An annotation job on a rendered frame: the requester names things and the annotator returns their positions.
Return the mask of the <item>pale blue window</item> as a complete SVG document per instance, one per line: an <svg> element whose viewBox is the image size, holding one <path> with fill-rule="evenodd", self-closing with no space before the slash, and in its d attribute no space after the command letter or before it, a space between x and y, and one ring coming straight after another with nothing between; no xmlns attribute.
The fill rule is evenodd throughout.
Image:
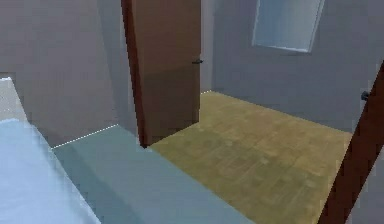
<svg viewBox="0 0 384 224"><path fill-rule="evenodd" d="M253 46L311 51L325 0L258 0Z"/></svg>

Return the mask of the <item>dark brown room door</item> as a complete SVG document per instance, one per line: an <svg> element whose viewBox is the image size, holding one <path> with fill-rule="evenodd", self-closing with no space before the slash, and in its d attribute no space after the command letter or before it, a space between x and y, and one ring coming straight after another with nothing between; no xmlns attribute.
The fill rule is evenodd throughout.
<svg viewBox="0 0 384 224"><path fill-rule="evenodd" d="M384 60L317 224L346 224L384 146Z"/></svg>

